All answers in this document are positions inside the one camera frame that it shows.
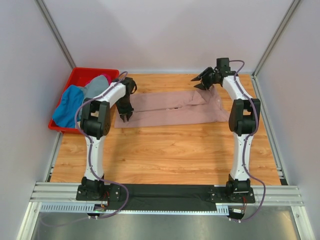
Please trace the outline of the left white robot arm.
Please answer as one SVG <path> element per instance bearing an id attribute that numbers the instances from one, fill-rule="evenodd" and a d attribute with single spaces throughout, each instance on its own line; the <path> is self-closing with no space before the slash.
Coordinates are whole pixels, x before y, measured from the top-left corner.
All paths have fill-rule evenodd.
<path id="1" fill-rule="evenodd" d="M 81 111 L 80 132 L 85 136 L 87 146 L 86 169 L 78 186 L 76 200 L 106 201 L 110 189 L 104 180 L 104 141 L 111 128 L 111 107 L 116 106 L 120 119 L 129 121 L 134 108 L 130 97 L 137 90 L 131 77 L 115 79 L 102 93 L 85 98 L 79 107 Z"/>

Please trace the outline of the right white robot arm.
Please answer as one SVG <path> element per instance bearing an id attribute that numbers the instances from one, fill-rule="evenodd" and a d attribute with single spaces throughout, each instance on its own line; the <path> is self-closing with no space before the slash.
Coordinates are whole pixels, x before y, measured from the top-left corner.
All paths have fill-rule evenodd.
<path id="1" fill-rule="evenodd" d="M 207 67 L 193 78 L 200 90 L 209 90 L 221 85 L 232 100 L 228 126 L 234 136 L 234 155 L 231 171 L 225 186 L 214 186 L 209 190 L 214 203 L 254 203 L 255 197 L 249 172 L 250 153 L 254 135 L 259 129 L 261 101 L 252 97 L 240 82 L 239 72 L 230 67 L 231 59 L 217 58 L 216 67 Z"/>

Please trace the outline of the pink printed t shirt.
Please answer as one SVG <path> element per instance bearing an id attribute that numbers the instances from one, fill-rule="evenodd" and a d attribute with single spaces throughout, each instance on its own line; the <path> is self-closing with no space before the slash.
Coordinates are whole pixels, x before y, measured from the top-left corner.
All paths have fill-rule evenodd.
<path id="1" fill-rule="evenodd" d="M 135 93 L 130 96 L 134 108 L 128 121 L 116 114 L 114 127 L 140 128 L 227 122 L 229 112 L 218 91 L 209 90 Z"/>

